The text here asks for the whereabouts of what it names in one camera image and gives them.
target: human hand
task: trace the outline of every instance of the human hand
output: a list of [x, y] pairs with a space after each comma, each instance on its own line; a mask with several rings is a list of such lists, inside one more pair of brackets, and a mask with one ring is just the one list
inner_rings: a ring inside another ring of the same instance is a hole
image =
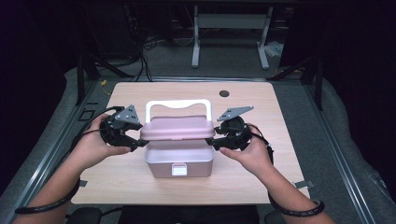
[[131, 151], [129, 147], [108, 146], [103, 141], [100, 132], [97, 130], [100, 129], [100, 124], [106, 117], [108, 115], [103, 114], [92, 121], [90, 129], [85, 132], [86, 134], [81, 136], [81, 139], [68, 158], [81, 171], [93, 167], [109, 156], [122, 155]]
[[[254, 125], [249, 124], [248, 126], [253, 133], [260, 134]], [[251, 137], [249, 145], [243, 151], [234, 151], [227, 147], [221, 147], [219, 151], [225, 156], [239, 161], [245, 169], [257, 177], [274, 168], [264, 142], [256, 136]]]

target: wooden table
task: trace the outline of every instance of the wooden table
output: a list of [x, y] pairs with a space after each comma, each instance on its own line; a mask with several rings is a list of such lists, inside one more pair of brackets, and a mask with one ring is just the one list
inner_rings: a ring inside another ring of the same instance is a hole
[[[230, 93], [221, 97], [220, 91]], [[144, 125], [145, 106], [152, 100], [207, 99], [216, 119], [229, 107], [253, 105], [241, 115], [260, 127], [275, 151], [275, 167], [290, 181], [304, 180], [273, 86], [265, 82], [155, 82], [119, 83], [108, 106], [134, 105]], [[203, 115], [203, 105], [171, 109], [157, 105], [151, 116]], [[139, 138], [139, 132], [128, 135]], [[105, 159], [86, 170], [73, 203], [115, 204], [260, 204], [269, 203], [265, 186], [239, 162], [215, 152], [209, 177], [154, 178], [144, 159], [144, 148]], [[307, 189], [301, 191], [309, 197]]]

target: black wristband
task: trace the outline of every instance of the black wristband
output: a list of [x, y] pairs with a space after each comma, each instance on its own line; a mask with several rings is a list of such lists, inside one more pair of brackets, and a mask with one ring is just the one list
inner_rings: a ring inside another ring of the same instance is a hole
[[279, 204], [277, 204], [274, 199], [271, 197], [271, 195], [268, 193], [268, 198], [270, 200], [271, 205], [280, 213], [291, 216], [291, 217], [312, 217], [315, 216], [319, 213], [321, 213], [324, 210], [324, 202], [320, 200], [312, 200], [317, 206], [311, 210], [308, 211], [303, 211], [303, 212], [296, 212], [296, 211], [290, 211], [284, 207], [281, 207]]
[[36, 214], [36, 213], [47, 212], [70, 201], [73, 198], [73, 196], [76, 195], [78, 189], [79, 189], [79, 179], [76, 185], [73, 187], [73, 189], [60, 201], [38, 207], [19, 207], [15, 209], [15, 214]]

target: person's arm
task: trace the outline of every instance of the person's arm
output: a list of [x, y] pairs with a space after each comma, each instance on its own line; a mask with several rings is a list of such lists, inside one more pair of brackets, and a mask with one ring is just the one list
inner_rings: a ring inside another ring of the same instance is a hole
[[[253, 133], [258, 130], [250, 126]], [[239, 161], [245, 169], [257, 176], [268, 189], [274, 201], [290, 211], [307, 211], [317, 205], [295, 188], [271, 163], [264, 142], [253, 136], [250, 144], [243, 151], [233, 151], [221, 147], [220, 152], [225, 156]], [[334, 223], [325, 213], [321, 212], [312, 217], [291, 217], [283, 215], [287, 223]]]
[[[101, 115], [95, 119], [87, 132], [98, 130], [101, 121], [106, 117], [107, 115]], [[121, 155], [130, 151], [131, 149], [128, 147], [108, 146], [102, 140], [99, 132], [83, 135], [67, 160], [28, 204], [28, 207], [58, 202], [73, 189], [85, 169], [93, 167], [106, 157]], [[14, 223], [63, 223], [69, 204], [70, 202], [67, 202], [43, 213], [19, 215]]]

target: white handle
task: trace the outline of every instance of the white handle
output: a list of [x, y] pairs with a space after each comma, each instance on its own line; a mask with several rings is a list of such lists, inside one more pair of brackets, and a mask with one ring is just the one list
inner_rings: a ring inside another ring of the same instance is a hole
[[206, 106], [206, 120], [212, 120], [212, 105], [208, 100], [173, 100], [173, 101], [150, 101], [146, 104], [146, 123], [151, 122], [151, 107], [154, 105], [164, 105], [169, 108], [180, 109], [191, 105], [203, 104]]

